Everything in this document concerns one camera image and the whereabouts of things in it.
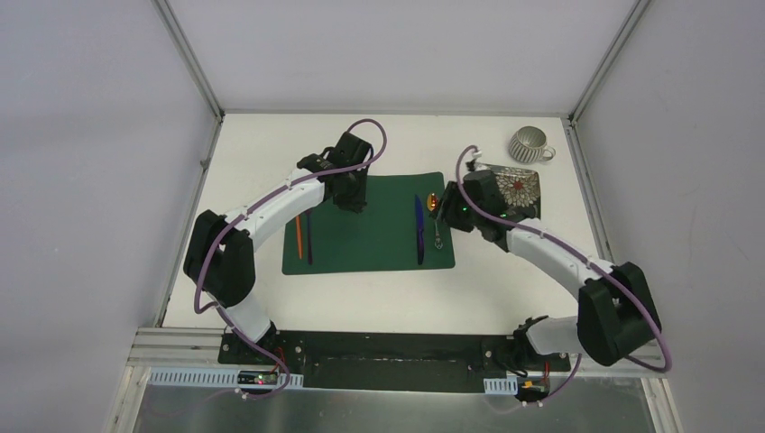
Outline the green placemat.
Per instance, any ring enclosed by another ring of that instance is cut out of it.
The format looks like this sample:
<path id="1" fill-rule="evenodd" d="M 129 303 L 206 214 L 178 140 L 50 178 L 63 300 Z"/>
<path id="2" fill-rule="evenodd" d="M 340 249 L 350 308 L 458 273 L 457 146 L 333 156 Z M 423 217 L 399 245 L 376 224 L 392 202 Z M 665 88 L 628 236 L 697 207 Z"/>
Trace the green placemat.
<path id="1" fill-rule="evenodd" d="M 303 259 L 297 251 L 295 221 L 285 226 L 281 271 L 285 275 L 345 272 L 396 272 L 451 269 L 456 265 L 450 229 L 438 225 L 443 248 L 434 246 L 434 221 L 424 216 L 425 256 L 417 263 L 414 196 L 445 189 L 444 174 L 370 176 L 367 206 L 361 213 L 344 211 L 331 201 L 312 209 L 312 265 L 307 262 L 306 219 L 301 216 Z"/>

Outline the grey ribbed mug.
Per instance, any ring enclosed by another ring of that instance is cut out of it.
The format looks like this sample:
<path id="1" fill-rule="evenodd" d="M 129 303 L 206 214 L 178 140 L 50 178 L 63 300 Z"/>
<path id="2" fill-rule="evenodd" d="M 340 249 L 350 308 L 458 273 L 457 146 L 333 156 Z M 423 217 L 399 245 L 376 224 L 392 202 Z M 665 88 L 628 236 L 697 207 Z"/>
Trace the grey ribbed mug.
<path id="1" fill-rule="evenodd" d="M 548 137 L 535 126 L 523 126 L 511 137 L 508 153 L 517 162 L 532 164 L 539 161 L 551 161 L 557 154 L 548 144 Z"/>

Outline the gold copper spoon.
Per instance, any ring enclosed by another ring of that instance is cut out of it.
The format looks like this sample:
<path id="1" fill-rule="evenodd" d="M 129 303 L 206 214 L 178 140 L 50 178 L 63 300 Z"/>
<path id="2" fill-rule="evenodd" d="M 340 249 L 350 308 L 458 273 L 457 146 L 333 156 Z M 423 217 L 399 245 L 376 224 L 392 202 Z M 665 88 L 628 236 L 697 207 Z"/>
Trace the gold copper spoon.
<path id="1" fill-rule="evenodd" d="M 435 193 L 429 193 L 426 205 L 429 211 L 429 216 L 434 221 L 434 246 L 438 250 L 441 250 L 443 248 L 443 241 L 438 226 L 438 197 Z"/>

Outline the black floral square plate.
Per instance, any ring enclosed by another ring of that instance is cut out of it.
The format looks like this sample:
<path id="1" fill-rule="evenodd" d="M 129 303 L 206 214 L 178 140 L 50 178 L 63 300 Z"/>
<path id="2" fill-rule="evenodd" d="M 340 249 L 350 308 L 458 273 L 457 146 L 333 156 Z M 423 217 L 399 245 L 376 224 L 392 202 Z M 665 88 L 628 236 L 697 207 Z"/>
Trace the black floral square plate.
<path id="1" fill-rule="evenodd" d="M 509 205 L 509 214 L 522 214 L 527 218 L 541 216 L 541 187 L 536 171 L 483 163 L 475 167 L 494 174 L 497 186 Z"/>

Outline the purple metallic fork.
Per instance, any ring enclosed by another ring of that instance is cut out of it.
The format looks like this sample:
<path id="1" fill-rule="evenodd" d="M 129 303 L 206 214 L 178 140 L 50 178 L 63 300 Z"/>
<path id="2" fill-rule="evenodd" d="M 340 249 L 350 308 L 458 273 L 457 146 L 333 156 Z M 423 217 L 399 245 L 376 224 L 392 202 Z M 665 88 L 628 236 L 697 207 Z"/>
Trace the purple metallic fork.
<path id="1" fill-rule="evenodd" d="M 313 259 L 313 245 L 312 245 L 312 224 L 311 224 L 312 208 L 305 211 L 306 219 L 306 245 L 307 245 L 307 262 L 308 265 L 312 265 Z"/>

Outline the orange plastic fork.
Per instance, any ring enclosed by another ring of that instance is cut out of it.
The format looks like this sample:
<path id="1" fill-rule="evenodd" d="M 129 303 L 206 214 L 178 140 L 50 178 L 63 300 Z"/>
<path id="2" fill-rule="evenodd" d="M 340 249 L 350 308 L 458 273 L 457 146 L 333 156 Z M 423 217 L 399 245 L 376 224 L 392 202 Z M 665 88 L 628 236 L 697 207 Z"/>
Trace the orange plastic fork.
<path id="1" fill-rule="evenodd" d="M 300 215 L 295 217 L 295 229 L 296 229 L 296 239 L 297 239 L 297 251 L 299 259 L 303 259 L 304 249 L 303 249 L 303 236 L 302 236 L 302 226 L 301 226 L 301 217 Z"/>

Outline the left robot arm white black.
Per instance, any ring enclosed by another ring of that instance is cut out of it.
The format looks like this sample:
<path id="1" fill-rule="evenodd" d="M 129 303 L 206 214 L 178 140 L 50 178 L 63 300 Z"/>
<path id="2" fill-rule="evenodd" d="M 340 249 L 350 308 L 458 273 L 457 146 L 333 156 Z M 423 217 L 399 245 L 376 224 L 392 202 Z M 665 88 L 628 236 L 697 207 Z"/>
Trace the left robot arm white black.
<path id="1" fill-rule="evenodd" d="M 344 132 L 336 145 L 298 161 L 271 193 L 222 215 L 206 210 L 197 216 L 183 273 L 244 335 L 240 351 L 252 364 L 268 363 L 275 352 L 275 341 L 267 335 L 272 322 L 253 293 L 257 249 L 295 217 L 328 200 L 361 212 L 374 156 L 370 143 Z"/>

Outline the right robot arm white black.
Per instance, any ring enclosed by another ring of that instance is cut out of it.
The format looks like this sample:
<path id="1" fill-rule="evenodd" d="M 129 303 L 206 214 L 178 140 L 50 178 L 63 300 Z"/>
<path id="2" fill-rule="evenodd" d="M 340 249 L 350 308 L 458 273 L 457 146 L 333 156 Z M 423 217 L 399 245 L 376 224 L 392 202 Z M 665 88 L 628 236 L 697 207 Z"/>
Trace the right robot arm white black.
<path id="1" fill-rule="evenodd" d="M 566 289 L 577 313 L 566 318 L 527 318 L 512 332 L 505 356 L 510 369 L 532 370 L 548 356 L 588 355 L 600 365 L 636 363 L 633 352 L 661 332 L 659 315 L 642 269 L 592 260 L 548 230 L 541 217 L 539 174 L 484 165 L 462 182 L 451 180 L 431 215 L 536 266 Z"/>

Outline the blue plastic knife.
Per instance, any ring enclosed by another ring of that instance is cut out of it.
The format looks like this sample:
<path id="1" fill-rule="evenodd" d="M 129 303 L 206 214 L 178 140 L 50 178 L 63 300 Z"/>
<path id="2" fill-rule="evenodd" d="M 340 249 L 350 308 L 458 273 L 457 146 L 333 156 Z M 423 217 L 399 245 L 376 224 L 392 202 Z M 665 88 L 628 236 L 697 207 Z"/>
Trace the blue plastic knife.
<path id="1" fill-rule="evenodd" d="M 414 196 L 414 213 L 416 220 L 417 263 L 422 265 L 425 256 L 424 207 L 418 195 Z"/>

